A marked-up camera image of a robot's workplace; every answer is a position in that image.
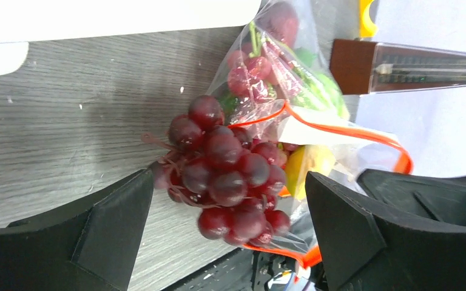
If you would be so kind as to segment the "clear zip top bag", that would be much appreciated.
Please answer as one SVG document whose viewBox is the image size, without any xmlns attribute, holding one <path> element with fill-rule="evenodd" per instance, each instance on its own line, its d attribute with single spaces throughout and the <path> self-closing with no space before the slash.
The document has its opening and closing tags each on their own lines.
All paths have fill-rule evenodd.
<svg viewBox="0 0 466 291">
<path fill-rule="evenodd" d="M 216 97 L 226 115 L 226 123 L 245 128 L 251 137 L 271 141 L 284 150 L 288 144 L 297 149 L 306 145 L 327 146 L 336 163 L 327 176 L 339 183 L 355 188 L 356 178 L 368 168 L 380 168 L 395 173 L 409 174 L 413 162 L 409 153 L 390 133 L 363 128 L 336 115 L 335 112 L 317 111 L 296 104 L 306 93 L 305 85 L 294 72 L 297 60 L 294 50 L 304 47 L 322 53 L 318 44 L 316 19 L 311 1 L 287 1 L 299 18 L 299 30 L 293 48 L 276 40 L 258 26 L 258 18 L 270 4 L 267 1 L 254 19 L 241 31 L 232 44 L 208 88 L 208 94 Z M 235 50 L 249 56 L 265 56 L 272 64 L 274 99 L 256 103 L 252 98 L 239 98 L 228 89 L 227 58 Z M 294 199 L 287 188 L 280 196 L 288 203 L 286 212 L 291 228 L 285 236 L 275 237 L 263 252 L 287 256 L 301 266 L 312 267 L 322 260 L 306 198 Z"/>
</svg>

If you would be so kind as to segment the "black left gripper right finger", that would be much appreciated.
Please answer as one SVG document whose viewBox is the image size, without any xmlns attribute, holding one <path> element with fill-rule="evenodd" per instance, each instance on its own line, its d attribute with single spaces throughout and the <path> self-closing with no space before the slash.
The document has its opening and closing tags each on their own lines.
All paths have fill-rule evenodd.
<svg viewBox="0 0 466 291">
<path fill-rule="evenodd" d="M 319 173 L 305 186 L 329 290 L 466 290 L 466 226 L 401 211 Z"/>
</svg>

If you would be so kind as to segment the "white plastic basket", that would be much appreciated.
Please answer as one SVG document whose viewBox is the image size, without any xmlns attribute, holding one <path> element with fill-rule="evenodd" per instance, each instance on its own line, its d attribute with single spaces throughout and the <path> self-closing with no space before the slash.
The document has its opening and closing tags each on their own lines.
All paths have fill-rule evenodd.
<svg viewBox="0 0 466 291">
<path fill-rule="evenodd" d="M 0 43 L 243 26 L 260 1 L 0 1 Z"/>
</svg>

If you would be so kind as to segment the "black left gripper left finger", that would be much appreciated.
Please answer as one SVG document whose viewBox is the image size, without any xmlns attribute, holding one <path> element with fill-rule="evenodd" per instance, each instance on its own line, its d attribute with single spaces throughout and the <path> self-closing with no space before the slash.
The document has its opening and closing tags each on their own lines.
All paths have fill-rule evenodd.
<svg viewBox="0 0 466 291">
<path fill-rule="evenodd" d="M 127 290 L 153 191 L 143 169 L 0 228 L 0 290 Z"/>
</svg>

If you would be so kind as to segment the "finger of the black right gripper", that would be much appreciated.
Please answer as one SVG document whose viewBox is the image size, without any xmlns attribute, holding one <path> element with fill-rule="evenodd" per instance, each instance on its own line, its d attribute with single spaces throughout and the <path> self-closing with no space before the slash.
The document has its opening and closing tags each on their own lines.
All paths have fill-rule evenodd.
<svg viewBox="0 0 466 291">
<path fill-rule="evenodd" d="M 369 169 L 357 183 L 369 197 L 401 211 L 466 226 L 466 176 L 434 178 Z"/>
</svg>

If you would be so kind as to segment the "purple fake grapes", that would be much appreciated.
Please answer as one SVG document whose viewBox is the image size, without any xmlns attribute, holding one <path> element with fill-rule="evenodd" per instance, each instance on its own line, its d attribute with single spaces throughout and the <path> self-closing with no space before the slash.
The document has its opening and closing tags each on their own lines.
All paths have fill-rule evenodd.
<svg viewBox="0 0 466 291">
<path fill-rule="evenodd" d="M 209 95 L 176 116 L 167 137 L 141 137 L 167 149 L 151 164 L 155 188 L 201 210 L 197 227 L 204 238 L 266 247 L 289 232 L 290 217 L 277 208 L 287 184 L 285 154 L 273 142 L 255 142 L 245 128 L 226 126 L 221 104 Z"/>
</svg>

